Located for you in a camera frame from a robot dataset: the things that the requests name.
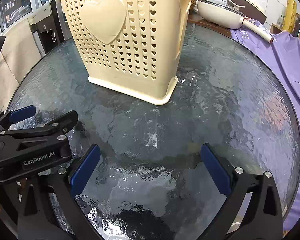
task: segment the frying pan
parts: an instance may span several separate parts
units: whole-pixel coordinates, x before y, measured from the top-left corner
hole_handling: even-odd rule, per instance
[[[234,30],[244,25],[269,43],[273,42],[273,37],[269,33],[264,32],[261,28],[249,22],[248,18],[238,10],[242,6],[236,5],[234,2],[232,3],[234,7],[213,0],[198,0],[198,12],[202,18],[209,22]]]

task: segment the window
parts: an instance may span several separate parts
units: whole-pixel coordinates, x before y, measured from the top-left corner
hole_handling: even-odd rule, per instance
[[[31,12],[30,0],[1,0],[0,27],[4,31],[18,19]]]

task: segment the plastic basket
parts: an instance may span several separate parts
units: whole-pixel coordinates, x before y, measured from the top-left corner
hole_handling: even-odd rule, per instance
[[[61,0],[89,81],[155,105],[176,71],[191,0]]]

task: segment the purple cloth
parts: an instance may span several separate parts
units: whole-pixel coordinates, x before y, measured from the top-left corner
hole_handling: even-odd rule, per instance
[[[269,31],[258,21],[250,20],[265,32]],[[297,113],[300,124],[300,39],[288,32],[272,35],[269,44],[258,34],[245,26],[230,30],[231,38],[256,54],[277,76],[287,91]],[[290,230],[300,217],[300,185],[292,208],[284,222],[284,229]]]

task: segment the glass tabletop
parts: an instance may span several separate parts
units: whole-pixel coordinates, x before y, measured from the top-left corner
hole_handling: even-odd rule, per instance
[[[291,205],[300,176],[300,130],[268,67],[239,43],[188,24],[177,77],[163,106],[89,83],[70,39],[36,64],[10,103],[9,110],[37,109],[12,129],[77,111],[79,122],[67,134],[73,156],[96,143],[104,160],[76,200],[105,239],[196,239],[225,200],[199,156],[206,142],[233,166],[271,171],[283,214]]]

